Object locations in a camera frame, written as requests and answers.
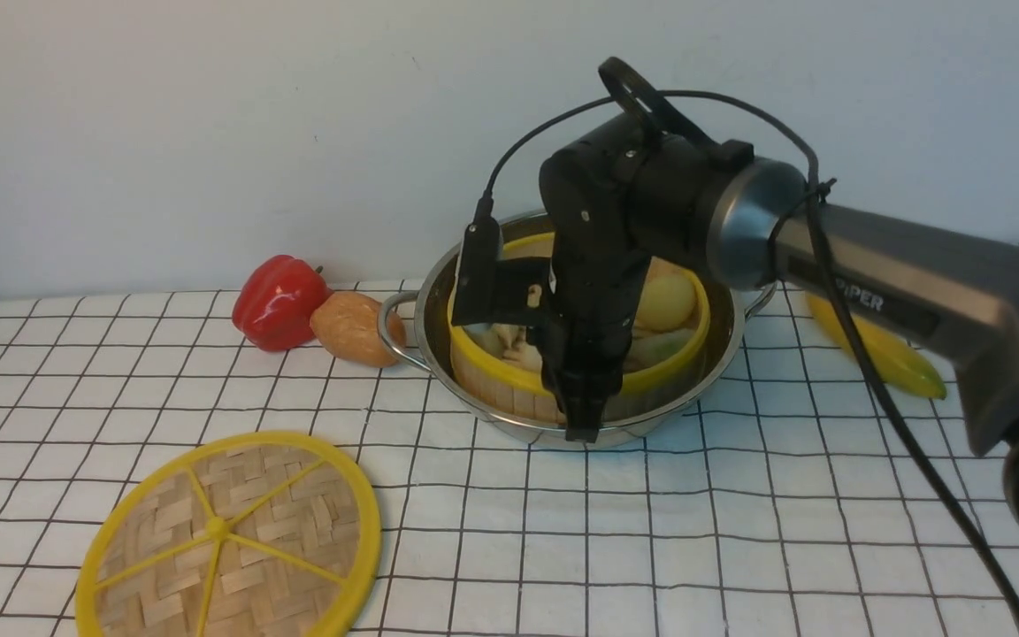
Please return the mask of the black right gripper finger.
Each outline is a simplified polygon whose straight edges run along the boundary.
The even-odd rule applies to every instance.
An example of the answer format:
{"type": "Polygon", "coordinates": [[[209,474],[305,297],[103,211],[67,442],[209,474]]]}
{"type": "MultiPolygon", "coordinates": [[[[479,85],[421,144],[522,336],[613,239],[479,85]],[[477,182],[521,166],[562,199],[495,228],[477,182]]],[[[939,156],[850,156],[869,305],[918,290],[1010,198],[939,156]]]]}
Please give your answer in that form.
{"type": "Polygon", "coordinates": [[[597,443],[599,432],[599,417],[575,416],[566,419],[566,441],[575,443],[597,443]]]}

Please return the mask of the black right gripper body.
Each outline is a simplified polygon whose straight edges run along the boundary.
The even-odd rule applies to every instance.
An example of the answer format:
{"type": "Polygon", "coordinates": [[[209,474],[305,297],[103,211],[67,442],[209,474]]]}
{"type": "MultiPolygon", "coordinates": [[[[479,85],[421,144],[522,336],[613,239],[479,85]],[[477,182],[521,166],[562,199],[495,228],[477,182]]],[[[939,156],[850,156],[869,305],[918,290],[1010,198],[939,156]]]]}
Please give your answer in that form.
{"type": "Polygon", "coordinates": [[[643,249],[554,233],[547,315],[541,324],[543,386],[567,425],[601,425],[623,386],[633,321],[651,255],[643,249]]]}

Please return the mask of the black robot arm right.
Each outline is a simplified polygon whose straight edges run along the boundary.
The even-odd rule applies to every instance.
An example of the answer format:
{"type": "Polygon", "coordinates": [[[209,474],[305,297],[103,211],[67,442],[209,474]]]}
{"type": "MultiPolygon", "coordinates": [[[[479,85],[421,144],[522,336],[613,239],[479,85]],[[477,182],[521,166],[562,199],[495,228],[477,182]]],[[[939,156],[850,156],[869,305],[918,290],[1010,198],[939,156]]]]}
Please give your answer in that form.
{"type": "Polygon", "coordinates": [[[652,257],[749,290],[777,280],[837,293],[854,315],[954,368],[968,443],[1008,445],[1004,495],[1019,524],[1019,246],[820,204],[813,245],[800,170],[746,142],[695,144],[620,114],[542,163],[555,230],[538,333],[543,382],[573,440],[593,441],[632,341],[652,257]]]}

